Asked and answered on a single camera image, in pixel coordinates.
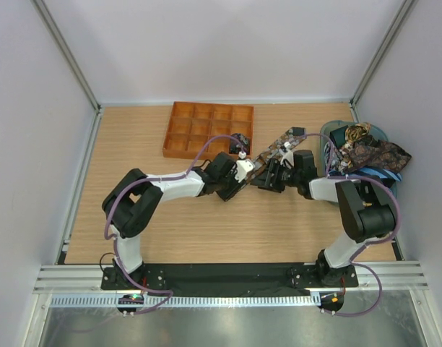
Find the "brown floral tie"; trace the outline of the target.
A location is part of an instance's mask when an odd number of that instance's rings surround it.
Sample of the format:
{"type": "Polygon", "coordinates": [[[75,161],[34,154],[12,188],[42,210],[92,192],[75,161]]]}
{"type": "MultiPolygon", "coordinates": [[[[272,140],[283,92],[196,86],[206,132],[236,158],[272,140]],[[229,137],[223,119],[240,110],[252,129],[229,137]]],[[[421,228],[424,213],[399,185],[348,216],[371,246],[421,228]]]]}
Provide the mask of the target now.
{"type": "Polygon", "coordinates": [[[280,160],[280,147],[288,141],[292,145],[292,150],[294,150],[304,139],[306,138],[306,129],[302,127],[291,127],[285,133],[283,133],[279,138],[277,138],[273,143],[260,152],[252,161],[255,164],[255,169],[251,176],[249,177],[248,183],[260,175],[266,168],[267,163],[271,159],[280,160]]]}

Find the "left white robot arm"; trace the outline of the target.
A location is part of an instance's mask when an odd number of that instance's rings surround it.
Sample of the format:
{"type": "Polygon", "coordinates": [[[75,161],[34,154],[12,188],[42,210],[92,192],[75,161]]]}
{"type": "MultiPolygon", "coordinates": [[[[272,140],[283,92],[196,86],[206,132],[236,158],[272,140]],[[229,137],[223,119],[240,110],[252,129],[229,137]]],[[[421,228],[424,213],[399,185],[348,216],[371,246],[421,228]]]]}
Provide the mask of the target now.
{"type": "Polygon", "coordinates": [[[234,160],[221,152],[215,159],[189,171],[146,175],[130,170],[104,199],[105,238],[114,240],[114,267],[118,281],[127,289],[137,288],[144,278],[140,234],[150,223],[159,204],[180,198],[217,194],[227,201],[243,188],[254,163],[241,155],[234,160]]]}

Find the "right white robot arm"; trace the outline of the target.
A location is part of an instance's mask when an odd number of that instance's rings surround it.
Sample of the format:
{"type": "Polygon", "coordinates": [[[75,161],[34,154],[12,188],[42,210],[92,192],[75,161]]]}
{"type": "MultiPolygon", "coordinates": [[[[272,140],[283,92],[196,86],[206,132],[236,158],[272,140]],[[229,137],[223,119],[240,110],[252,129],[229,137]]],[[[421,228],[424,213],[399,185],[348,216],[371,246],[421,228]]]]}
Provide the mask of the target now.
{"type": "Polygon", "coordinates": [[[277,193],[295,187],[308,200],[338,204],[343,232],[319,252],[315,264],[316,281],[323,286],[336,286],[363,250],[399,230],[399,205],[389,189],[367,176],[319,177],[310,150],[294,152],[291,160],[270,159],[251,184],[277,193]]]}

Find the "rolled dark floral tie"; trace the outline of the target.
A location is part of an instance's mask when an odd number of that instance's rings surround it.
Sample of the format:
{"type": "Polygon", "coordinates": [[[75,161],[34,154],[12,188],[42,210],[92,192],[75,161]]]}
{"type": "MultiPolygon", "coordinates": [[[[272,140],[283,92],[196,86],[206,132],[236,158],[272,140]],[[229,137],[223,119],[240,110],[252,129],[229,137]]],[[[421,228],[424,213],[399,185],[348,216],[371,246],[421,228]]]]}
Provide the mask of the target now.
{"type": "Polygon", "coordinates": [[[251,140],[242,133],[234,133],[231,135],[229,144],[229,153],[238,154],[244,152],[246,155],[250,154],[251,140]]]}

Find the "orange compartment tray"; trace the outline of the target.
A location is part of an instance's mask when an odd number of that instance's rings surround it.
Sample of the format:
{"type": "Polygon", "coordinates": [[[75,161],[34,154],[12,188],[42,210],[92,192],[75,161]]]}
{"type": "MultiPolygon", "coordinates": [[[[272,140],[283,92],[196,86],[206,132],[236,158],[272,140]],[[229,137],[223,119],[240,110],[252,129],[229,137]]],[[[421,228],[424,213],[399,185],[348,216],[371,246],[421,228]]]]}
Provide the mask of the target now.
{"type": "Polygon", "coordinates": [[[214,159],[220,152],[237,156],[240,146],[228,136],[238,138],[248,157],[253,148],[254,107],[216,103],[173,103],[162,147],[166,158],[214,159]]]}

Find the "grey patterned tie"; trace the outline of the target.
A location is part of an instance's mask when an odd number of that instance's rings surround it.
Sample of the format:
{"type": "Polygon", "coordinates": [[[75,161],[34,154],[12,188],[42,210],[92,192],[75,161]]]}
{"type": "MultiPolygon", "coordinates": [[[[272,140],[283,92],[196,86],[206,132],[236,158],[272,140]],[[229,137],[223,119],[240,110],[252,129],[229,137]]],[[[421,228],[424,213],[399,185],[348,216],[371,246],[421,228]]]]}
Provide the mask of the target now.
{"type": "Polygon", "coordinates": [[[332,142],[324,145],[324,168],[329,171],[340,171],[342,154],[338,148],[332,148],[332,142]]]}

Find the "dark green tie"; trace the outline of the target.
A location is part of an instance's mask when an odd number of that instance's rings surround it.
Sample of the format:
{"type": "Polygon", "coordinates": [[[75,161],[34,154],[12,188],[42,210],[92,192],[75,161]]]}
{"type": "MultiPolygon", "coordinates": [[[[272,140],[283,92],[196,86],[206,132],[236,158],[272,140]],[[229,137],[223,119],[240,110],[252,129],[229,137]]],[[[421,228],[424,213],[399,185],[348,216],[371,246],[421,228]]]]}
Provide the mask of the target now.
{"type": "Polygon", "coordinates": [[[337,129],[330,131],[329,138],[334,143],[334,145],[338,148],[341,148],[346,143],[346,130],[348,126],[343,126],[337,129]]]}

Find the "gold patterned tie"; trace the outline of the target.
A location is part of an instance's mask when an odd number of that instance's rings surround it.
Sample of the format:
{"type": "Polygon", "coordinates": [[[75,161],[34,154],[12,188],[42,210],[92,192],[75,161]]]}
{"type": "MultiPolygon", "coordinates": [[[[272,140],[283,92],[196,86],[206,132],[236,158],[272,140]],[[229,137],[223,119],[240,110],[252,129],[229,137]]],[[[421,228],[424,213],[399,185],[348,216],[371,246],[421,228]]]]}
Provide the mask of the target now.
{"type": "Polygon", "coordinates": [[[357,123],[348,126],[344,130],[343,148],[350,149],[353,145],[364,136],[368,135],[371,130],[371,124],[367,122],[357,123]]]}

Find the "blue striped tie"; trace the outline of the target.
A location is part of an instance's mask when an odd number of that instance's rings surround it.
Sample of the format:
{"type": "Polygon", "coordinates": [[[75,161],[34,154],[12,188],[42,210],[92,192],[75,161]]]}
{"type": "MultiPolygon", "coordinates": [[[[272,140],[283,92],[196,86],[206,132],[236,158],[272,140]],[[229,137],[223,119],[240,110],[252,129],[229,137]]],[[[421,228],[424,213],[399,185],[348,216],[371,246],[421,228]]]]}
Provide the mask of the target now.
{"type": "Polygon", "coordinates": [[[348,177],[375,177],[378,178],[386,187],[392,188],[394,184],[402,181],[402,175],[400,173],[394,173],[393,171],[376,168],[373,166],[364,166],[351,173],[347,174],[348,177]]]}

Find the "dark brown paisley tie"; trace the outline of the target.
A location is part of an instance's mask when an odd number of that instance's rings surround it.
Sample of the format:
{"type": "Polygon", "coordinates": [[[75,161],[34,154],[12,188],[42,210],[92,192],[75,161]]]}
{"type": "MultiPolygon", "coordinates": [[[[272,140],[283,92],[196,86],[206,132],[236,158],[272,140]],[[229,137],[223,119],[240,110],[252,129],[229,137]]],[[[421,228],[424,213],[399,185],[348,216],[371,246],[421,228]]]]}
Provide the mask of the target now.
{"type": "Polygon", "coordinates": [[[400,173],[410,162],[412,156],[393,142],[375,140],[358,141],[352,148],[342,148],[340,171],[349,174],[364,166],[384,168],[400,173]]]}

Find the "teal plastic basket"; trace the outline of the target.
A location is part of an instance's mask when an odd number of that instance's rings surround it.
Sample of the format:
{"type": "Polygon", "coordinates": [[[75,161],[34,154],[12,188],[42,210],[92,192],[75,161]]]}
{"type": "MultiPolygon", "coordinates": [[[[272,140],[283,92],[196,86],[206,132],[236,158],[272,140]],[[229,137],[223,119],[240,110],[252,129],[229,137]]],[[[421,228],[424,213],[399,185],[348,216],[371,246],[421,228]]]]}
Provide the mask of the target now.
{"type": "Polygon", "coordinates": [[[373,176],[398,195],[401,171],[412,156],[390,142],[386,134],[369,123],[330,121],[320,133],[320,160],[332,176],[373,176]]]}

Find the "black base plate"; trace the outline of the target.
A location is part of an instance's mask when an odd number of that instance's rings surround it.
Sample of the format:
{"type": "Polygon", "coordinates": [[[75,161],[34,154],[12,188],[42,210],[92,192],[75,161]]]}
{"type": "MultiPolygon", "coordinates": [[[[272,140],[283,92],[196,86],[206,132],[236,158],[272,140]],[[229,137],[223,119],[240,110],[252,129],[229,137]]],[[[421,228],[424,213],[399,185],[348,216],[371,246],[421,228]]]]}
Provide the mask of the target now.
{"type": "Polygon", "coordinates": [[[175,297],[285,297],[311,288],[356,288],[355,268],[327,275],[313,263],[147,263],[131,274],[140,285],[175,297]]]}

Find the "aluminium frame rail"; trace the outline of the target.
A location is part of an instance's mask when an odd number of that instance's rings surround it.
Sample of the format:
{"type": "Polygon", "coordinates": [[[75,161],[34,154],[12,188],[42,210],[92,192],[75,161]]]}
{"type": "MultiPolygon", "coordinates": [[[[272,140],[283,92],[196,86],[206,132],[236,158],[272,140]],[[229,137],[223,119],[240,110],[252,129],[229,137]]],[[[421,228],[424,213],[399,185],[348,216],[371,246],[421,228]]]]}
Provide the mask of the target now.
{"type": "MultiPolygon", "coordinates": [[[[426,277],[418,261],[364,262],[363,264],[378,276],[383,290],[428,289],[426,277]]],[[[356,266],[355,273],[360,290],[378,289],[377,280],[370,270],[356,266]]]]}

